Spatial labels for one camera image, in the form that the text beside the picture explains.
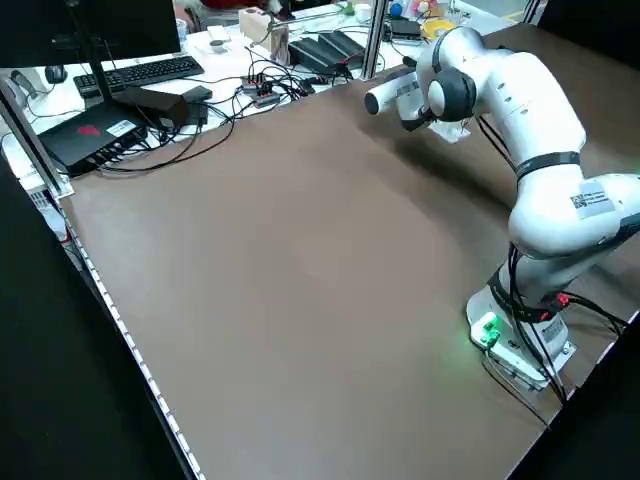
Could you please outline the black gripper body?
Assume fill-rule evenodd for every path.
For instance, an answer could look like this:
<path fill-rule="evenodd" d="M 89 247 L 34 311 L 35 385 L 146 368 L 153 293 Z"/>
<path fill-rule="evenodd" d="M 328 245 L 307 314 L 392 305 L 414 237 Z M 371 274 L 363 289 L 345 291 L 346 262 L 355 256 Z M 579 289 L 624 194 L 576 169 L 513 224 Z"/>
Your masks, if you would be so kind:
<path fill-rule="evenodd" d="M 434 121 L 434 114 L 430 108 L 399 109 L 398 115 L 402 128 L 408 132 L 415 131 Z"/>

